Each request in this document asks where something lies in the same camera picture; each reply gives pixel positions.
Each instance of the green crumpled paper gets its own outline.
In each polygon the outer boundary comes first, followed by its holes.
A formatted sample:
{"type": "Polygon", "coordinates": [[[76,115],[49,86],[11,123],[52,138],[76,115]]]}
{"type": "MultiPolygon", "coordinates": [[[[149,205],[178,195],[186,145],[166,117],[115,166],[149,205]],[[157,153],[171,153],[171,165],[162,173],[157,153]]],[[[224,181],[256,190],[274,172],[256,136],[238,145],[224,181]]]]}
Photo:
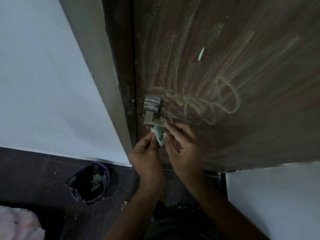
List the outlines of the green crumpled paper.
{"type": "Polygon", "coordinates": [[[153,132],[159,142],[159,146],[164,146],[165,144],[165,139],[163,137],[163,133],[167,132],[167,129],[163,126],[160,125],[155,125],[154,127],[151,128],[151,132],[153,132]]]}

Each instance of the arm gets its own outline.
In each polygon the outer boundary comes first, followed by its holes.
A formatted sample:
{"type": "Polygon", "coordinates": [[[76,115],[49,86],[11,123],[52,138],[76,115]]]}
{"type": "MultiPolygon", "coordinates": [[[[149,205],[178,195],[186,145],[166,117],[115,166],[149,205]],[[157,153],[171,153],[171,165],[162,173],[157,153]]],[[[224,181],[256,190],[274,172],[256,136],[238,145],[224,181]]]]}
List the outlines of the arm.
{"type": "Polygon", "coordinates": [[[199,202],[214,226],[228,240],[268,238],[244,217],[203,175],[202,161],[199,157],[197,137],[186,124],[175,126],[165,124],[182,149],[177,152],[172,139],[167,134],[165,147],[174,171],[191,195],[199,202]]]}
{"type": "Polygon", "coordinates": [[[129,160],[140,177],[139,189],[103,240],[143,238],[165,181],[158,148],[156,137],[149,133],[129,154],[129,160]]]}

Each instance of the brown wooden door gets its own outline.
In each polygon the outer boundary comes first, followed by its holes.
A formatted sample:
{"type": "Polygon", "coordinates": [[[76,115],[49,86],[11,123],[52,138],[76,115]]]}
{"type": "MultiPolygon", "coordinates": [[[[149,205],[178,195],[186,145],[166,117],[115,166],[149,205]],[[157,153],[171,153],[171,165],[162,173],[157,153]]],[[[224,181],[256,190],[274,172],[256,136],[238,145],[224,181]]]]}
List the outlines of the brown wooden door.
{"type": "Polygon", "coordinates": [[[159,121],[195,130],[207,169],[319,160],[319,10],[320,0],[133,0],[138,138],[154,95],[159,121]]]}

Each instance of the forearm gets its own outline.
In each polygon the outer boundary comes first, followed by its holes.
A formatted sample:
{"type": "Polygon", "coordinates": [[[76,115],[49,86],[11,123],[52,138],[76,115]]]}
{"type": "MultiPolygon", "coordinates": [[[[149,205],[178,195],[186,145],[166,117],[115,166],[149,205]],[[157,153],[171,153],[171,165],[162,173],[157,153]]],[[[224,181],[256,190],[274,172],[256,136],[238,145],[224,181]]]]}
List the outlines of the forearm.
{"type": "Polygon", "coordinates": [[[199,187],[191,188],[190,193],[226,239],[268,239],[211,183],[203,181],[199,187]]]}
{"type": "Polygon", "coordinates": [[[142,239],[161,193],[161,189],[157,187],[144,187],[140,184],[138,191],[103,240],[142,239]]]}

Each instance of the pink patterned cloth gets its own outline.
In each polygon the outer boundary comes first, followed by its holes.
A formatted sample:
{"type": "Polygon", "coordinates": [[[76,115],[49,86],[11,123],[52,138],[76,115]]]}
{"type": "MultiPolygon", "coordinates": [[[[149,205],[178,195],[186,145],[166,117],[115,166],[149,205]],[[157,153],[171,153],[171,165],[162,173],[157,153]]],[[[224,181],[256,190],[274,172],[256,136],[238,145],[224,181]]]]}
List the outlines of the pink patterned cloth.
{"type": "Polygon", "coordinates": [[[0,240],[44,240],[45,230],[33,212],[0,205],[0,240]]]}

